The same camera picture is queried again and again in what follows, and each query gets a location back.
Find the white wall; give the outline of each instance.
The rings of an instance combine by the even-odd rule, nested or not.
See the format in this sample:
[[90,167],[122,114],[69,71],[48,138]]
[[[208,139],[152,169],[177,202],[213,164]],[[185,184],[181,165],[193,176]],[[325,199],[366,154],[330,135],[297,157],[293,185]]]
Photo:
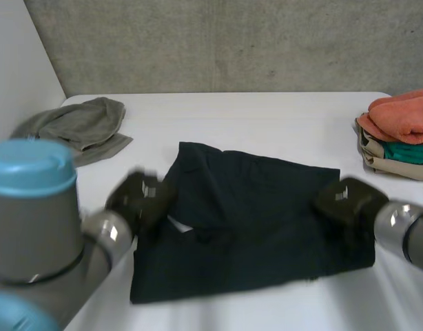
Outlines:
[[0,140],[64,99],[23,0],[0,0]]

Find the folded towel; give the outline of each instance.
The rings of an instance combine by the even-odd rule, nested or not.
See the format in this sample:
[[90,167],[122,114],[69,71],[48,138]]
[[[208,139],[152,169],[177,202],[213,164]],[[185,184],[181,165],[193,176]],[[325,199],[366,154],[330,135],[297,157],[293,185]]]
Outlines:
[[423,164],[423,145],[383,143],[384,158],[406,163]]
[[75,166],[85,166],[113,157],[132,141],[117,133],[124,115],[121,102],[101,97],[34,115],[11,137],[58,141],[71,148]]
[[423,143],[423,96],[393,99],[395,101],[384,100],[376,106],[371,104],[369,113],[358,119],[360,126],[382,141],[402,141],[413,145]]
[[398,174],[423,181],[423,165],[385,159],[383,146],[360,126],[358,130],[363,160],[374,172]]
[[400,95],[395,95],[394,97],[379,98],[369,105],[368,111],[370,112],[372,108],[382,105],[383,103],[394,102],[394,101],[404,101],[409,99],[414,99],[418,97],[423,97],[423,89],[407,92]]
[[357,119],[358,124],[365,129],[372,137],[375,137],[381,141],[398,141],[394,137],[389,136],[388,134],[381,131],[379,127],[372,121],[369,116],[369,113],[363,114]]

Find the orange towel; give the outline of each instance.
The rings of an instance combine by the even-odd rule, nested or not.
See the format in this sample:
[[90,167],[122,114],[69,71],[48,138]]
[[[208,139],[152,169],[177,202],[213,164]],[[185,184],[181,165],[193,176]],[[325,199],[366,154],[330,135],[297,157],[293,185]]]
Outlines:
[[423,90],[375,100],[357,121],[379,140],[423,143]]
[[383,103],[394,102],[394,101],[404,101],[404,100],[414,99],[418,97],[423,97],[423,89],[407,92],[400,95],[395,95],[394,97],[379,98],[369,105],[368,112],[370,112],[372,108],[378,105],[381,105]]

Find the concrete wall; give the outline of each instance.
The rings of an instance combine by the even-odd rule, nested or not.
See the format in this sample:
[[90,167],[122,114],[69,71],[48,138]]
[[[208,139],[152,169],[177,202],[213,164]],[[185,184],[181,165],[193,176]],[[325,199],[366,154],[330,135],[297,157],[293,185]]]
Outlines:
[[0,0],[0,140],[64,98],[23,0]]
[[423,0],[25,0],[68,96],[423,88]]

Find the gray towel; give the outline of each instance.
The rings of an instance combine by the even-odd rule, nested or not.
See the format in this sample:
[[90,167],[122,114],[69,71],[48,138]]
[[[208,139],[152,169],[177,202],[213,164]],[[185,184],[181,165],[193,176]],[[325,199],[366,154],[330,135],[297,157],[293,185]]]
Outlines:
[[22,123],[12,138],[58,141],[71,148],[76,167],[109,159],[133,139],[117,133],[125,115],[121,102],[96,98],[41,112]]

